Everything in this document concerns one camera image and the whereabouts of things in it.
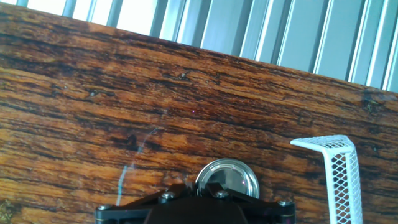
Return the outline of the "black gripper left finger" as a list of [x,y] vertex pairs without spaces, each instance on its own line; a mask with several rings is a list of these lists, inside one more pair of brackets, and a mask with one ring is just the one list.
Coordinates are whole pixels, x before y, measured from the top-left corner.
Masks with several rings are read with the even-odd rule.
[[144,223],[153,208],[176,199],[195,196],[196,185],[172,184],[168,189],[147,195],[126,205],[103,204],[95,208],[95,224]]

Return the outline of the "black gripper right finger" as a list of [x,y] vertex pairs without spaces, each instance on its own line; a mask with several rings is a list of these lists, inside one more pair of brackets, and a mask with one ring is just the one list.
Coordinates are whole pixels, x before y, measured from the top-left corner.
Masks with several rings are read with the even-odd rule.
[[224,188],[219,183],[206,184],[202,197],[211,197],[222,205],[232,205],[227,214],[243,218],[245,223],[295,223],[295,203],[291,200],[266,202],[256,197]]

